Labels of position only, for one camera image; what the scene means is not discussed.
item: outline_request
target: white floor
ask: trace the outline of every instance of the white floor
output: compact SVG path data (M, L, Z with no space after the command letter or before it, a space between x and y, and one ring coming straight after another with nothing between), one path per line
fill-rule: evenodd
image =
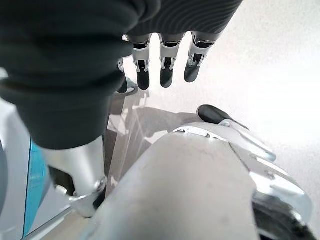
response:
M110 183L163 134L197 121L200 105L211 104L274 150L276 163L311 196L310 226L320 238L320 1L244 0L194 83L184 81L190 40L187 34L173 84L164 89L159 38L152 36L149 90L127 97L122 114L110 117L109 129L119 132ZM135 80L131 57L124 67Z

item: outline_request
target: robotic hand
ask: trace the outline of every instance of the robotic hand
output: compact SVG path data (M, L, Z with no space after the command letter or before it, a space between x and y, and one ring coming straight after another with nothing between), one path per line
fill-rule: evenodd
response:
M241 1L0 2L0 66L9 76L0 81L0 96L16 105L42 148L56 189L84 217L95 215L84 238L108 232L108 239L255 239L253 203L258 226L260 219L281 219L291 231L294 220L298 233L312 239L304 229L309 198L270 163L274 154L229 118L169 134L168 143L152 146L105 200L101 135L110 96L128 88L122 58L133 54L138 86L146 90L150 36L158 33L160 84L168 88L181 39L192 31L184 78L194 82ZM144 159L151 159L150 167ZM238 169L231 170L233 164ZM261 239L280 239L271 227L261 228Z
M160 83L173 80L185 32L193 82L208 50L241 0L94 0L0 2L0 96L16 105L42 148L56 189L85 217L104 200L102 133L110 95L128 85L122 57L133 54L138 86L149 87L152 33L161 39ZM130 41L123 41L126 35Z

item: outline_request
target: silver metal part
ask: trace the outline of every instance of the silver metal part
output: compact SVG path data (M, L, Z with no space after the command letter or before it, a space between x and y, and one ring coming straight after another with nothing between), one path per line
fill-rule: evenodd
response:
M97 182L97 189L88 195L69 196L68 200L71 206L83 217L91 218L96 213L94 202L101 194L104 194L104 190L107 187L107 178L104 177L100 182Z
M228 142L172 132L133 165L80 239L258 240L255 191Z
M195 122L179 127L174 131L185 131L194 134L200 131L203 132L203 134L208 134L210 138L218 138L238 145L264 160L273 162L276 159L276 155L269 147L253 136L246 128L229 119L222 121L219 125Z
M219 125L202 122L192 123L180 127L174 132L183 132L229 143L256 184L257 189L253 201L268 206L269 209L283 211L283 214L295 218L301 225L307 224L312 214L311 199L284 170L269 161L270 156L273 156L274 153L266 151L266 146L259 145L260 142L247 129L244 129L234 121L225 120ZM279 200L282 207L273 204L268 197Z
M64 186L56 185L56 190L66 195L80 214L84 217L92 217L95 213L93 202L106 185L102 137L72 149L42 148L41 151L49 167L72 177L75 189L73 195L67 195L67 189Z
M119 70L120 70L121 72L124 72L124 71L125 71L125 69L124 69L124 59L123 59L123 58L120 58L120 59L118 60L118 68L119 68Z
M132 52L132 56L133 56L133 61L134 61L134 65L136 68L136 71L138 73L140 73L140 67L139 67L139 61L144 61L144 71L148 72L149 70L149 61L150 61L150 37L148 39L148 41L145 43L146 47L145 48L134 48L133 47L133 52Z
M160 61L161 61L161 69L165 69L165 59L170 58L171 59L171 65L169 67L170 70L174 69L175 61L177 59L179 47L181 40L176 43L175 46L165 46L164 40L162 39L161 35L160 37Z
M192 42L190 44L187 62L190 67L200 67L204 59L207 57L210 48L212 47L212 45L206 48L198 47L196 45L196 38L197 36L195 34L192 34ZM194 61L195 54L201 55L201 59L199 62Z
M220 122L219 125L236 130L241 135L241 137L247 141L248 145L253 146L250 148L250 151L253 151L256 156L271 162L274 162L276 160L277 156L272 152L272 150L268 146L266 146L258 137L254 136L252 132L241 126L239 123L230 119L225 119Z

